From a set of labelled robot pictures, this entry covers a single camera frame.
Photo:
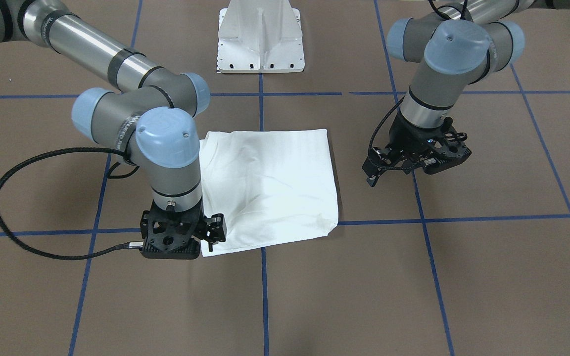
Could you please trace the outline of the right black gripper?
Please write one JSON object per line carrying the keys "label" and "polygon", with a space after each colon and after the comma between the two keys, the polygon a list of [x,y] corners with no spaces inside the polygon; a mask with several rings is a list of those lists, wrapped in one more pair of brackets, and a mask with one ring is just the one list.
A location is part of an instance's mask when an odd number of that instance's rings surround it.
{"label": "right black gripper", "polygon": [[197,259],[201,242],[213,252],[213,246],[225,242],[227,234],[224,214],[205,216],[203,201],[182,212],[172,205],[162,209],[152,202],[151,208],[142,212],[140,229],[144,240],[140,251],[149,259]]}

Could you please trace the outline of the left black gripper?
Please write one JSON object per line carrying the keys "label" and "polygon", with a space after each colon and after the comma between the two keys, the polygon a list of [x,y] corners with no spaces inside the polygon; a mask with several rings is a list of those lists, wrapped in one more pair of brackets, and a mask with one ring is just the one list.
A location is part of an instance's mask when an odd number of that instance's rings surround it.
{"label": "left black gripper", "polygon": [[421,168],[433,175],[465,162],[472,153],[465,143],[468,135],[456,131],[452,124],[448,116],[438,128],[422,129],[397,113],[389,129],[389,144],[384,148],[369,146],[362,165],[367,184],[375,187],[387,171],[409,174]]}

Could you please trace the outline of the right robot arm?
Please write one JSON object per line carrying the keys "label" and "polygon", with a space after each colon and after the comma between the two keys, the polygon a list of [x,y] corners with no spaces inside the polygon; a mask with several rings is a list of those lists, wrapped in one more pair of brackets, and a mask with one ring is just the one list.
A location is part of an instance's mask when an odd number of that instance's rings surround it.
{"label": "right robot arm", "polygon": [[36,255],[81,261],[122,249],[150,259],[192,260],[227,239],[224,215],[204,214],[194,118],[210,104],[209,87],[197,74],[174,74],[142,52],[93,27],[60,0],[0,0],[0,43],[29,41],[50,48],[101,77],[112,90],[91,88],[73,104],[75,128],[95,148],[65,148],[34,156],[9,169],[3,185],[35,162],[70,153],[108,153],[144,171],[152,204],[142,213],[141,240],[80,256],[43,252],[21,241],[0,214],[0,228],[13,243]]}

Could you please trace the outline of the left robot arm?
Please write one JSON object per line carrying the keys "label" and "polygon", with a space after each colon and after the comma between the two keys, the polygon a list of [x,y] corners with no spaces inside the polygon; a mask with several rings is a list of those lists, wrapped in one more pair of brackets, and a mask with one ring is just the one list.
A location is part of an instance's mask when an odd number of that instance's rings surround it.
{"label": "left robot arm", "polygon": [[465,0],[433,6],[423,18],[402,18],[386,38],[389,56],[418,63],[394,114],[384,148],[369,143],[362,170],[373,187],[387,171],[433,175],[465,162],[468,136],[449,113],[466,86],[514,63],[523,53],[520,26],[505,18],[529,8],[570,9],[570,0]]}

